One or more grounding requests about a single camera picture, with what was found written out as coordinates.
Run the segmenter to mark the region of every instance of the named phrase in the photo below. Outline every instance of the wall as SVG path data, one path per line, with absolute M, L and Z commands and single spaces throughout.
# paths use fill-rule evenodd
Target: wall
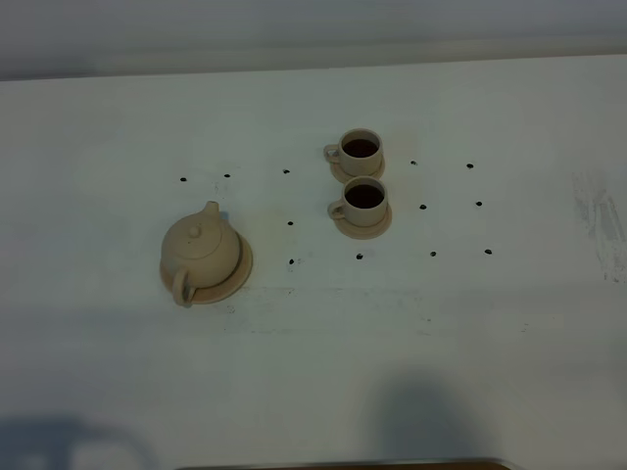
M 627 51 L 621 0 L 10 0 L 0 77 Z

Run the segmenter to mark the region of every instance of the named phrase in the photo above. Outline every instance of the dark tea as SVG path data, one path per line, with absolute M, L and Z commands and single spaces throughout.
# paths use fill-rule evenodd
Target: dark tea
M 359 209 L 371 209 L 383 202 L 383 193 L 374 186 L 361 184 L 349 189 L 345 198 L 351 206 Z
M 344 149 L 344 152 L 349 154 L 351 157 L 363 159 L 365 157 L 370 157 L 371 155 L 376 154 L 376 151 L 379 150 L 379 147 L 369 140 L 356 139 L 344 144 L 342 146 L 342 149 Z

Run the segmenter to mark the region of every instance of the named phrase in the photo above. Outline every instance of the teapot spout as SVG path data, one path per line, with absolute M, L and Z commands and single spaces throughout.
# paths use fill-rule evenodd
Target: teapot spout
M 203 209 L 204 213 L 209 215 L 219 216 L 219 204 L 216 201 L 208 201 Z

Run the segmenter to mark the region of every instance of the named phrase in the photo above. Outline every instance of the teapot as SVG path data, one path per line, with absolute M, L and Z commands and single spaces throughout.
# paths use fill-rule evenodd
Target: teapot
M 197 289 L 223 283 L 236 270 L 241 252 L 240 237 L 220 218 L 218 203 L 209 201 L 200 212 L 179 220 L 161 246 L 162 270 L 171 279 L 174 301 L 189 306 Z

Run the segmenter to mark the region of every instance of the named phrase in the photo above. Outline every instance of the smudge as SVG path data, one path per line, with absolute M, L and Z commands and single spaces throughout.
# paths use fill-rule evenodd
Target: smudge
M 600 170 L 573 173 L 575 214 L 595 243 L 603 279 L 627 282 L 627 246 L 616 205 Z

